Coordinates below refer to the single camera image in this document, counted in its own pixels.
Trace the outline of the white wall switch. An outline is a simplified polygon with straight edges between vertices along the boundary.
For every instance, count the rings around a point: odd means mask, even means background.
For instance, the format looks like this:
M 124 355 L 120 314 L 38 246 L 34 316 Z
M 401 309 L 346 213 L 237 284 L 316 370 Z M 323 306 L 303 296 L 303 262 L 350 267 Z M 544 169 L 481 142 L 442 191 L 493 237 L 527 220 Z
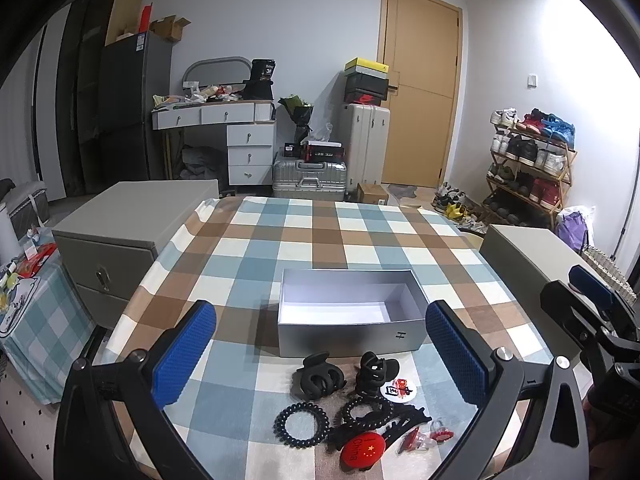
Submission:
M 536 88 L 538 86 L 537 76 L 535 74 L 530 74 L 527 77 L 527 85 L 529 88 Z

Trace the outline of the long black toothed hair clip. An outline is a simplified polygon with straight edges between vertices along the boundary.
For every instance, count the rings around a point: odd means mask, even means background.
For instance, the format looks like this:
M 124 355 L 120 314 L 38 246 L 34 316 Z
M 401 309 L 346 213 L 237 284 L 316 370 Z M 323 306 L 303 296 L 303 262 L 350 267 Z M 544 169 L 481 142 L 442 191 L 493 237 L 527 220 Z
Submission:
M 337 451 L 341 451 L 358 434 L 379 429 L 383 429 L 381 436 L 386 446 L 391 446 L 413 428 L 432 421 L 424 408 L 396 404 L 384 398 L 353 398 L 341 408 L 340 416 L 341 425 L 332 428 L 326 438 L 326 442 Z

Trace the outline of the open cardboard box on fridge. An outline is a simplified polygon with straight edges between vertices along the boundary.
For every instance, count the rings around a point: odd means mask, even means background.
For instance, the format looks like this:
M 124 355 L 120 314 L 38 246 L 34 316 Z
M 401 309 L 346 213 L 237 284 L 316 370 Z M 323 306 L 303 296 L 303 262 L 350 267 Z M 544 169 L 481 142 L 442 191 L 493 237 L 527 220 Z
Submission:
M 187 18 L 177 18 L 175 15 L 165 16 L 160 20 L 152 21 L 150 31 L 170 42 L 179 42 L 182 39 L 183 29 L 190 25 Z

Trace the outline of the oval grey mirror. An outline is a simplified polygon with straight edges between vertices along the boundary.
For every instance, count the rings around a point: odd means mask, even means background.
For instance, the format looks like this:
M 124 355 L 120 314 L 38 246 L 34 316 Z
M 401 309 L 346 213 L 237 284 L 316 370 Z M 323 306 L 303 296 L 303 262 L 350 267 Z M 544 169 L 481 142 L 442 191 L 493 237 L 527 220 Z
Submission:
M 200 89 L 210 86 L 231 87 L 233 92 L 237 92 L 244 88 L 245 81 L 250 78 L 251 68 L 252 63 L 242 56 L 201 60 L 186 69 L 182 88 L 190 91 L 194 84 L 198 84 Z

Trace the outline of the grey cabinet on right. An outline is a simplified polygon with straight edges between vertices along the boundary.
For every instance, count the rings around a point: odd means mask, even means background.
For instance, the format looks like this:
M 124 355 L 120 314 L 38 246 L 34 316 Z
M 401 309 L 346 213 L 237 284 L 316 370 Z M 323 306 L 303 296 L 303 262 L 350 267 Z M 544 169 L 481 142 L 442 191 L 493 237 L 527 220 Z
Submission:
M 577 344 L 541 309 L 540 293 L 549 282 L 566 284 L 573 266 L 582 266 L 590 274 L 596 271 L 552 231 L 526 226 L 492 224 L 480 254 L 512 292 L 551 353 L 562 354 L 577 364 Z

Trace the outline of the red clear small hair clips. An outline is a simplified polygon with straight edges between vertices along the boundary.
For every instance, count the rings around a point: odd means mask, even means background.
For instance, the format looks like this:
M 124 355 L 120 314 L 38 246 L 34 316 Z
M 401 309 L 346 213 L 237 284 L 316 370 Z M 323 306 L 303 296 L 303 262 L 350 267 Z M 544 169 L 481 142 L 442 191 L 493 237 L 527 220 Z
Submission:
M 428 429 L 422 430 L 420 427 L 416 427 L 410 430 L 405 435 L 399 452 L 427 451 L 451 440 L 453 437 L 454 432 L 440 419 L 435 419 L 431 421 L 431 426 Z

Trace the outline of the grey nightstand with drawers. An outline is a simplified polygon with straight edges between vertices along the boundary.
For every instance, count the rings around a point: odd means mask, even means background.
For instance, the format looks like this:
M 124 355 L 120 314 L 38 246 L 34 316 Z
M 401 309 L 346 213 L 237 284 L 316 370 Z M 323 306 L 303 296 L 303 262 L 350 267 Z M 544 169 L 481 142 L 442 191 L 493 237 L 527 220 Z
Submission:
M 118 182 L 53 227 L 65 269 L 93 322 L 111 330 L 190 214 L 219 196 L 215 180 Z

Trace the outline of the large black hair claw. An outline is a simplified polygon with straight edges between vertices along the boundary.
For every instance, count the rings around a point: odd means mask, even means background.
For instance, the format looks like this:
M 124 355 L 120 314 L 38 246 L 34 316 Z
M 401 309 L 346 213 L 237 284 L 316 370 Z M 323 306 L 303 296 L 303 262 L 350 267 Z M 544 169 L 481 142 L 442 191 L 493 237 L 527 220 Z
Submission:
M 346 386 L 343 371 L 328 361 L 329 351 L 306 356 L 292 375 L 291 393 L 297 399 L 317 401 L 342 390 Z

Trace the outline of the white round printed badge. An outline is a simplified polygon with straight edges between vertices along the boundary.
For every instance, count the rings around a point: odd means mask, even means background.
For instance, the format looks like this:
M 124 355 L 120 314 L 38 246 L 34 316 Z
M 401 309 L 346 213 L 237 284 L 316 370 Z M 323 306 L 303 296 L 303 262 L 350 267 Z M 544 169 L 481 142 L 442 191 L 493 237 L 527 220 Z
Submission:
M 380 387 L 380 395 L 396 404 L 407 404 L 416 397 L 416 383 L 397 377 Z

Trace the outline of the red China flag badge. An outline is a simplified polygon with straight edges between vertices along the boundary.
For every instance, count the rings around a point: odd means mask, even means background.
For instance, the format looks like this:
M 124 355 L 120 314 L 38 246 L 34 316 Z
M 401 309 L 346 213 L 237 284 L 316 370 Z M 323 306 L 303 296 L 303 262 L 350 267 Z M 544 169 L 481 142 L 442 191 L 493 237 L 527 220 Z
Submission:
M 386 451 L 385 439 L 374 431 L 350 439 L 342 448 L 341 461 L 349 469 L 369 470 Z

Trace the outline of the dark grey refrigerator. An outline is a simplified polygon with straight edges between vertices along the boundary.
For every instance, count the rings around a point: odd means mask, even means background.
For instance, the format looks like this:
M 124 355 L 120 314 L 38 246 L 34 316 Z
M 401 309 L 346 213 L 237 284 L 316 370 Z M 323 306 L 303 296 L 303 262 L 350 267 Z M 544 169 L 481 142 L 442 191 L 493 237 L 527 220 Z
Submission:
M 156 96 L 169 93 L 172 44 L 142 32 L 107 46 L 99 79 L 96 183 L 164 177 L 163 141 L 153 130 Z

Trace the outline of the black red box on suitcase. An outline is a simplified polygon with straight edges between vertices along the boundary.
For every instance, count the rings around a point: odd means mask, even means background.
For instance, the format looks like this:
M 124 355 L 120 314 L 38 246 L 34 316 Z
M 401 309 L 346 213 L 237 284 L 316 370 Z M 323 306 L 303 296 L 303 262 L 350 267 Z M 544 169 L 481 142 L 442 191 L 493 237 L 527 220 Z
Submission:
M 320 162 L 344 162 L 344 148 L 341 142 L 307 141 L 303 144 L 303 160 L 310 164 Z

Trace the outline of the wooden door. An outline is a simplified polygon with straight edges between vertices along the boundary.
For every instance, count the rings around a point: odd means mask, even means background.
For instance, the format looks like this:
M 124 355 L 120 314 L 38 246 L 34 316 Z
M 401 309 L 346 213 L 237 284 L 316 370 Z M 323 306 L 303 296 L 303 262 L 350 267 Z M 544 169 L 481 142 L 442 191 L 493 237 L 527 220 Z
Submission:
M 456 122 L 462 10 L 442 0 L 382 0 L 378 60 L 390 82 L 383 181 L 434 188 Z

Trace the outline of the silver grey open box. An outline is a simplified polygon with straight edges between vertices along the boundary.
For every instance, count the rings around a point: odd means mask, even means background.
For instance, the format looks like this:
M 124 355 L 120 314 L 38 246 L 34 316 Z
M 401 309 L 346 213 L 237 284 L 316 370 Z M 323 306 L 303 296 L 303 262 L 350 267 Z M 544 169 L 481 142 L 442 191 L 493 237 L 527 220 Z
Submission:
M 278 307 L 279 353 L 329 351 L 356 358 L 419 349 L 427 296 L 410 270 L 286 269 Z

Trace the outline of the purple bag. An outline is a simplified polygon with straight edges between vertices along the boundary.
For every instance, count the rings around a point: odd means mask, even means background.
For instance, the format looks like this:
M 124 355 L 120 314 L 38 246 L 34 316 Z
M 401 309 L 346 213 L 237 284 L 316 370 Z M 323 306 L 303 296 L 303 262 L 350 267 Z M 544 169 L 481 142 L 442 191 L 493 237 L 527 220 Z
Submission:
M 556 218 L 555 234 L 578 255 L 589 246 L 588 223 L 579 210 L 561 211 Z

